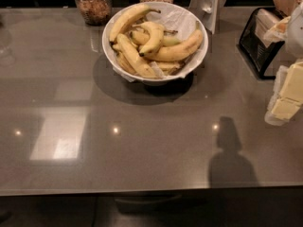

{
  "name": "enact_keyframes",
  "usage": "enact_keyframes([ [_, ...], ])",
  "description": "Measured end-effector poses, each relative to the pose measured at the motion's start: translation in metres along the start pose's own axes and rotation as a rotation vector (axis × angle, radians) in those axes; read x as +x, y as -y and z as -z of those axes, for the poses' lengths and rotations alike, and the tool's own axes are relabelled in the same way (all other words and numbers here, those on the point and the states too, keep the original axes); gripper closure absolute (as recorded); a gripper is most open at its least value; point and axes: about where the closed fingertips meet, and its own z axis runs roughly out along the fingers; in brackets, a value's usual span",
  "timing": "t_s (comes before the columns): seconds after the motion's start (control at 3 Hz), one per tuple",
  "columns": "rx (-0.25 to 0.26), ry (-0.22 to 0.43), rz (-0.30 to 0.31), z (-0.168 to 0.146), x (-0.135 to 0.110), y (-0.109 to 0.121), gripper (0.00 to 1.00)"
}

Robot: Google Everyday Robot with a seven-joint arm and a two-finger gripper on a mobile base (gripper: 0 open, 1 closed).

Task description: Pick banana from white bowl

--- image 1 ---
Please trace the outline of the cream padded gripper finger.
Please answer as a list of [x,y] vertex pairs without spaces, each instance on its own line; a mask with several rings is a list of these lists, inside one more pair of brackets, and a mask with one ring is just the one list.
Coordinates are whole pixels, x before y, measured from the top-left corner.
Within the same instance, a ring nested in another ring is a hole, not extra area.
[[270,125],[282,126],[303,105],[303,61],[296,61],[290,67],[279,67],[273,92],[264,120]]
[[287,38],[287,26],[290,21],[291,17],[285,17],[272,26],[263,36],[265,41],[270,43],[277,43],[281,41],[285,41]]

